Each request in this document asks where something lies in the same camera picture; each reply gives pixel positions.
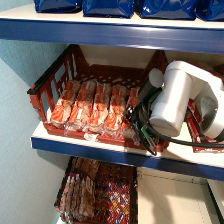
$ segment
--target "red plastic crate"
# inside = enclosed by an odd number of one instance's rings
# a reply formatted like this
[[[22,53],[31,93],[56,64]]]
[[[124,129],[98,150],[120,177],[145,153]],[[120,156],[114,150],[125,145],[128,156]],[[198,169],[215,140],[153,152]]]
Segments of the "red plastic crate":
[[[64,129],[59,129],[47,122],[46,113],[42,100],[42,94],[45,93],[48,106],[53,112],[56,102],[53,99],[53,90],[60,97],[64,84],[70,79],[86,81],[97,79],[101,83],[111,83],[111,85],[123,85],[127,88],[141,86],[148,73],[153,69],[160,69],[163,73],[168,65],[164,51],[157,50],[145,69],[129,68],[110,65],[89,65],[78,45],[70,45],[59,56],[59,58],[46,70],[46,72],[35,82],[28,90],[30,102],[34,109],[38,110],[39,116],[47,132],[51,135],[64,136]],[[57,80],[59,70],[64,67],[64,73]],[[79,131],[70,132],[68,136],[84,140],[84,133]],[[141,145],[134,145],[132,139],[114,139],[108,136],[98,136],[99,142],[114,144],[124,147],[137,148],[145,150]],[[156,147],[157,152],[168,146],[168,142],[160,140]]]

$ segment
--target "wall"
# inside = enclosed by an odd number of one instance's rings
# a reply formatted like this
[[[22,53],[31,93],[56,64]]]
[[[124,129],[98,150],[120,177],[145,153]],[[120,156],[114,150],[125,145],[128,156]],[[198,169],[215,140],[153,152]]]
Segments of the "wall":
[[[32,3],[2,0],[0,11]],[[31,148],[39,123],[29,87],[65,45],[0,40],[0,222],[55,224],[54,200],[69,157]]]

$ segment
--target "blue bag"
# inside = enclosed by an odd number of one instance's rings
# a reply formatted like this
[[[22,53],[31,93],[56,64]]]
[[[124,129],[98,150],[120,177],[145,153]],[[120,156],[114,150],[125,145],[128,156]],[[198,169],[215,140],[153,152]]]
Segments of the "blue bag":
[[[136,0],[83,0],[84,16],[130,18]]]
[[[72,12],[82,7],[82,0],[34,0],[37,12]]]
[[[205,21],[224,21],[224,0],[199,0],[196,14]]]
[[[198,0],[139,0],[142,18],[195,20]]]

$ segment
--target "blue shelf edge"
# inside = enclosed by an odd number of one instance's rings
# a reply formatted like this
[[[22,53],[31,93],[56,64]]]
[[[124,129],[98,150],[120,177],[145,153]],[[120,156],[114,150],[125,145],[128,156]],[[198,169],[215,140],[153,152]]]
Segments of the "blue shelf edge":
[[[74,145],[36,137],[31,137],[31,142],[32,148],[38,150],[224,181],[224,168],[220,167],[153,156],[110,151],[106,149]]]
[[[0,19],[0,39],[224,54],[224,29]]]

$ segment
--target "shelf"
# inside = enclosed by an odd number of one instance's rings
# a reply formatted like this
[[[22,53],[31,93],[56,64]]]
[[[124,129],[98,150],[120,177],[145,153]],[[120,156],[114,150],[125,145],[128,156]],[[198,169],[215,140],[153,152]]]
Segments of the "shelf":
[[[224,23],[85,18],[36,13],[34,5],[0,12],[0,39],[224,53]]]
[[[153,176],[148,170],[138,177],[138,223],[212,224],[219,220],[207,185]]]
[[[208,180],[208,183],[224,219],[224,182]]]
[[[178,138],[191,141],[186,123]],[[173,143],[153,157],[143,150],[49,135],[40,122],[31,144],[35,149],[71,156],[224,181],[224,153],[193,153],[192,147]]]

